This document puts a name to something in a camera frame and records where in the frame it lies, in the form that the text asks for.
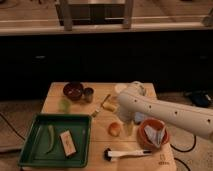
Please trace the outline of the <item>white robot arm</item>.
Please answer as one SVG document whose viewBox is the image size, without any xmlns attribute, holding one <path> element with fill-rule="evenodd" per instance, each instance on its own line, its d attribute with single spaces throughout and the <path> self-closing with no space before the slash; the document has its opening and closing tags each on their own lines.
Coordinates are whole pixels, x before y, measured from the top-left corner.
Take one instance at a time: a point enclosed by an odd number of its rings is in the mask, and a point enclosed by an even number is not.
<svg viewBox="0 0 213 171">
<path fill-rule="evenodd" d="M 146 93 L 138 81 L 118 93 L 117 116 L 122 122 L 130 123 L 139 112 L 213 142 L 213 110 L 152 99 Z"/>
</svg>

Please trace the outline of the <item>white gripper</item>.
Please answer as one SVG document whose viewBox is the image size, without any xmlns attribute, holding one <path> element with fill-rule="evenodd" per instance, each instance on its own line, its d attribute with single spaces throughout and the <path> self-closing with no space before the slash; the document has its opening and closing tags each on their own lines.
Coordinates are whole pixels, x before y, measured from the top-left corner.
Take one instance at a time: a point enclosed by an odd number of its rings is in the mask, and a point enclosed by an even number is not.
<svg viewBox="0 0 213 171">
<path fill-rule="evenodd" d="M 133 132 L 133 119 L 134 114 L 131 111 L 128 111 L 124 107 L 119 107 L 116 111 L 117 117 L 124 122 L 123 128 L 125 131 L 125 134 L 127 136 L 131 136 Z"/>
</svg>

